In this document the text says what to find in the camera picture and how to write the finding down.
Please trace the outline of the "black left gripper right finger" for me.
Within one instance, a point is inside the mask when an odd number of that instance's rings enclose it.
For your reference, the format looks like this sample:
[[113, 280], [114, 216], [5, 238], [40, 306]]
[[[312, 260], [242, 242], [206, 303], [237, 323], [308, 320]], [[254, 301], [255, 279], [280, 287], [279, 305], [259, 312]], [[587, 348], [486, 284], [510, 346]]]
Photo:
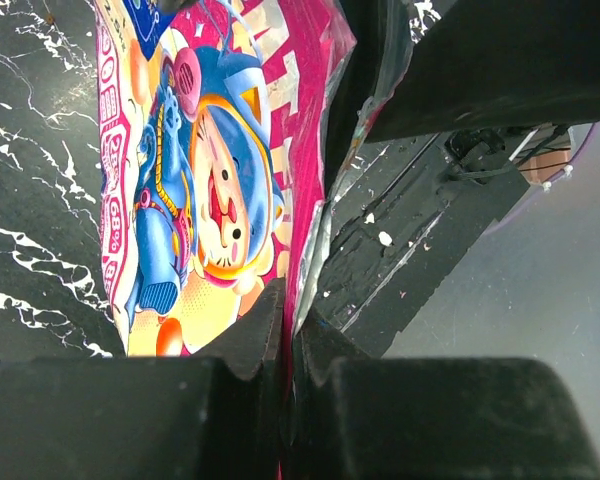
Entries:
[[373, 358], [311, 313], [293, 341], [288, 479], [599, 479], [564, 382], [528, 358]]

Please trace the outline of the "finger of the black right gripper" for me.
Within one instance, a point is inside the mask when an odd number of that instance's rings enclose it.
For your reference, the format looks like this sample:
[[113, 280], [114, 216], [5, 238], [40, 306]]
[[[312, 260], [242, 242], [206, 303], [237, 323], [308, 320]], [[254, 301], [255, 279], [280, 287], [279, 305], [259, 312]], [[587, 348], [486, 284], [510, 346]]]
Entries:
[[415, 46], [372, 142], [600, 121], [600, 1], [458, 1]]

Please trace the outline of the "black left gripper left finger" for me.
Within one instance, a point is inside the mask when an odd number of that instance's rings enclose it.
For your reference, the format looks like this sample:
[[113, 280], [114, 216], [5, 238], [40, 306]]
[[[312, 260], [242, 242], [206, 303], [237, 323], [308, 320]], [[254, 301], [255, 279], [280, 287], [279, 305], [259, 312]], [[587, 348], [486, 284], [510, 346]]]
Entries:
[[0, 479], [274, 479], [285, 284], [186, 357], [0, 365]]

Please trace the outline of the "pink pet food bag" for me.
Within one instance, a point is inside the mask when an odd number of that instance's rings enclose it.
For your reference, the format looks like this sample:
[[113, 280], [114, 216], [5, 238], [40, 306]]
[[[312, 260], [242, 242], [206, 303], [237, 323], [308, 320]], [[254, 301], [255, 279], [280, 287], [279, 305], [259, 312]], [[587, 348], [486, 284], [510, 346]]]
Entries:
[[194, 353], [286, 290], [411, 60], [410, 1], [99, 1], [101, 265], [125, 354]]

